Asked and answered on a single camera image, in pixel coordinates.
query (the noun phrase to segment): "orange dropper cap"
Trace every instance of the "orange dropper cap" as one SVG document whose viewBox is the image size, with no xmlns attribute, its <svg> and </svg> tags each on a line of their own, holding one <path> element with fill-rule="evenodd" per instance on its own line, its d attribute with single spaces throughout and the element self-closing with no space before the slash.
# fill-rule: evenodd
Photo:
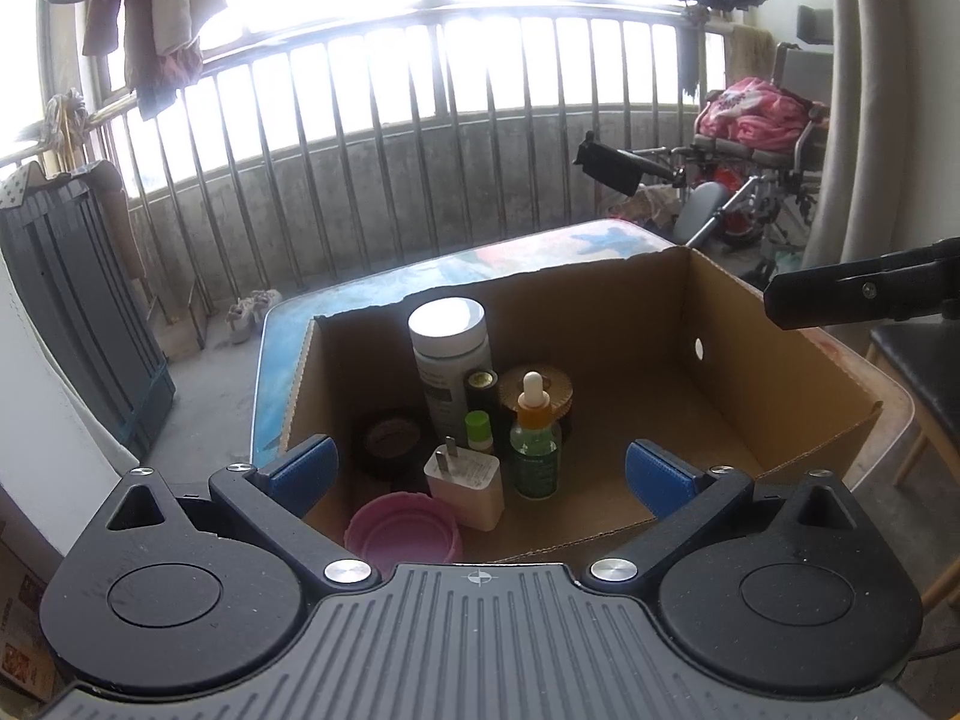
<svg viewBox="0 0 960 720">
<path fill-rule="evenodd" d="M 523 391 L 517 399 L 517 422 L 527 430 L 542 430 L 553 422 L 550 395 L 544 390 L 544 377 L 536 370 L 523 377 Z"/>
</svg>

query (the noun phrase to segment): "ribbed black surface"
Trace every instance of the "ribbed black surface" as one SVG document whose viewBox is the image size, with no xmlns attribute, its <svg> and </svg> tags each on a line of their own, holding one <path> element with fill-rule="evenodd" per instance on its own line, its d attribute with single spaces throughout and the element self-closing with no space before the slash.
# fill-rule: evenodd
<svg viewBox="0 0 960 720">
<path fill-rule="evenodd" d="M 174 384 L 83 175 L 1 210 L 0 250 L 30 319 L 83 402 L 143 459 L 173 404 Z"/>
<path fill-rule="evenodd" d="M 283 656 L 233 688 L 141 706 L 75 689 L 46 716 L 911 720 L 923 714 L 889 686 L 802 703 L 728 688 L 678 658 L 639 604 L 579 589 L 561 566 L 533 565 L 401 566 L 379 589 L 326 599 Z"/>
</svg>

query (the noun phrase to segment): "cardboard box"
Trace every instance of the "cardboard box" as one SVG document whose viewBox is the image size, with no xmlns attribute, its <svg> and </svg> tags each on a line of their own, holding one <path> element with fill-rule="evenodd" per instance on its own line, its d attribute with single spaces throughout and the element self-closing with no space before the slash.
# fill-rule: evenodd
<svg viewBox="0 0 960 720">
<path fill-rule="evenodd" d="M 558 493 L 527 501 L 505 483 L 497 527 L 461 529 L 470 562 L 581 570 L 648 526 L 624 479 L 631 440 L 654 440 L 704 469 L 726 464 L 790 483 L 810 469 L 842 475 L 880 413 L 802 333 L 769 322 L 756 292 L 686 248 L 428 290 L 309 326 L 281 444 L 315 433 L 336 440 L 338 481 L 305 518 L 335 541 L 370 495 L 350 462 L 352 424 L 424 403 L 406 320 L 448 295 L 486 308 L 497 370 L 550 362 L 574 386 Z"/>
<path fill-rule="evenodd" d="M 0 676 L 42 701 L 54 694 L 56 666 L 40 632 L 46 586 L 0 543 Z"/>
</svg>

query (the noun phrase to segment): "brown towel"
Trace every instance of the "brown towel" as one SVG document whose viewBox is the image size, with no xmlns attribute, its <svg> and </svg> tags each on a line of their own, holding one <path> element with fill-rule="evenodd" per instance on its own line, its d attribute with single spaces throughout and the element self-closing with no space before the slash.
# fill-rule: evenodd
<svg viewBox="0 0 960 720">
<path fill-rule="evenodd" d="M 123 0 L 125 76 L 136 89 L 143 119 L 152 119 L 176 100 L 176 90 L 200 79 L 203 58 L 195 41 L 168 56 L 157 56 L 152 0 Z M 84 56 L 106 56 L 118 45 L 120 0 L 90 0 L 83 36 Z"/>
<path fill-rule="evenodd" d="M 766 29 L 735 23 L 726 45 L 727 86 L 751 77 L 771 79 L 776 40 Z"/>
</svg>

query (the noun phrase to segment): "dropper bottle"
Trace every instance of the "dropper bottle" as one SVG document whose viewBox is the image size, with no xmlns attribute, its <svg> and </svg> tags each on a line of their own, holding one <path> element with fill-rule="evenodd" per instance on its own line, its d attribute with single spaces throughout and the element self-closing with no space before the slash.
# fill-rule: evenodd
<svg viewBox="0 0 960 720">
<path fill-rule="evenodd" d="M 517 422 L 510 430 L 514 483 L 525 498 L 549 498 L 560 474 L 560 430 L 553 418 L 544 377 L 531 370 L 517 399 Z"/>
</svg>

